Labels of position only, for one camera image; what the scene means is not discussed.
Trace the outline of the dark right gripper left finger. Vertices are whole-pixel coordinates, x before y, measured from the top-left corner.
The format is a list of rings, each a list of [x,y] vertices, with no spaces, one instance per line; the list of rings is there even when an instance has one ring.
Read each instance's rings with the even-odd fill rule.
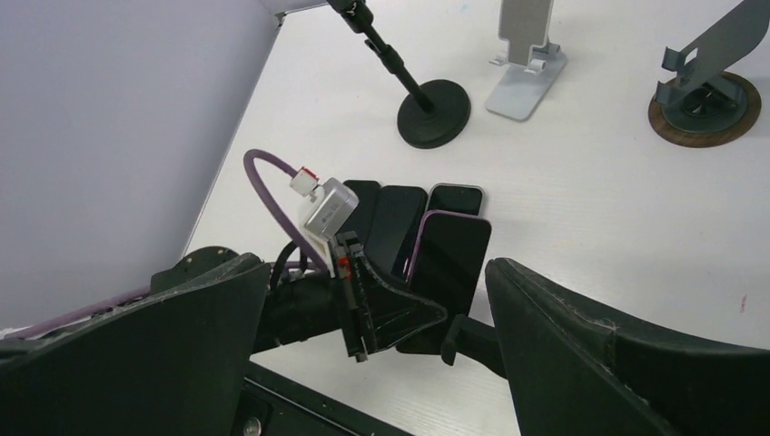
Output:
[[[229,434],[270,274],[246,253],[31,342],[1,365],[1,432]]]

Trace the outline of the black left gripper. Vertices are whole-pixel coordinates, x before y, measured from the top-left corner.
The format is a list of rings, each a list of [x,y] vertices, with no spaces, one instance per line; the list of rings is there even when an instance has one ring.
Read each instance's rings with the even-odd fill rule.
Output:
[[[362,255],[355,232],[338,233],[331,241],[334,293],[343,340],[349,357],[361,363],[448,318],[440,304],[410,292]]]

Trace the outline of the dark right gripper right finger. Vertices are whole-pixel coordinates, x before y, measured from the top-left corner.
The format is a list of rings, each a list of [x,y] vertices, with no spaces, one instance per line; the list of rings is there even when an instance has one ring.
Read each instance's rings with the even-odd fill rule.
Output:
[[[514,260],[485,282],[524,435],[766,435],[769,353],[677,332]]]

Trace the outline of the red-edged black phone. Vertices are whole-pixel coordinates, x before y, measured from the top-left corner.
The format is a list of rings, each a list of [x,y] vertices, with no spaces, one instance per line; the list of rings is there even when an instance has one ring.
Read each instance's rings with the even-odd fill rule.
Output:
[[[455,316],[469,314],[491,233],[490,222],[477,215],[432,210],[423,216],[407,281],[413,293],[444,307],[447,318],[398,344],[398,352],[440,354]]]

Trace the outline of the black smartphone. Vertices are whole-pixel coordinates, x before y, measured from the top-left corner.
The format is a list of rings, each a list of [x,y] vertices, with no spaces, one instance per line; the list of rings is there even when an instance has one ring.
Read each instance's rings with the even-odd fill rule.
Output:
[[[419,186],[380,189],[365,243],[372,264],[396,278],[405,278],[427,201],[427,192]]]

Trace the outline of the clear-case phone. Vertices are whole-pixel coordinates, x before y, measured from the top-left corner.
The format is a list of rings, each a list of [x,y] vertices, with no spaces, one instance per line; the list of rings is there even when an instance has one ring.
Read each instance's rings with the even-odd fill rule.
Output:
[[[475,185],[437,183],[429,192],[426,210],[441,210],[479,216],[485,199],[484,191]]]

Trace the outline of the black pole phone stand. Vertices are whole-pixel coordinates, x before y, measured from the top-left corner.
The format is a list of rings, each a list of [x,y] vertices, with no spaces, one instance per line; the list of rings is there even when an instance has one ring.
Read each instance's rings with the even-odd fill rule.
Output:
[[[364,1],[330,0],[328,5],[353,33],[365,36],[365,45],[407,90],[397,113],[397,129],[408,145],[421,150],[435,149],[464,130],[471,115],[471,101],[460,84],[446,79],[418,84],[398,51],[375,30],[374,14]]]
[[[453,318],[440,347],[442,361],[453,366],[458,354],[484,365],[507,379],[496,329],[484,322],[458,314]]]

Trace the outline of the white folding phone stand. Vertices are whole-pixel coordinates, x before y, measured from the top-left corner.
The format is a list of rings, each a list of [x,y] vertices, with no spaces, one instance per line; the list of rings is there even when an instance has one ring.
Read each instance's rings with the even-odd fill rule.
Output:
[[[485,102],[488,112],[525,122],[538,108],[568,59],[549,39],[552,0],[503,0],[498,37],[507,44],[490,62],[505,66]]]

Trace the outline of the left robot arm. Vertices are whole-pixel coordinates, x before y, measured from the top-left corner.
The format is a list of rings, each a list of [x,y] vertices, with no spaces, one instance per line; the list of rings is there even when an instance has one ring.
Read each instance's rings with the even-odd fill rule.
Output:
[[[373,264],[356,233],[336,235],[331,249],[328,272],[289,275],[287,253],[271,264],[254,352],[339,330],[348,355],[364,362],[447,320],[443,306]]]

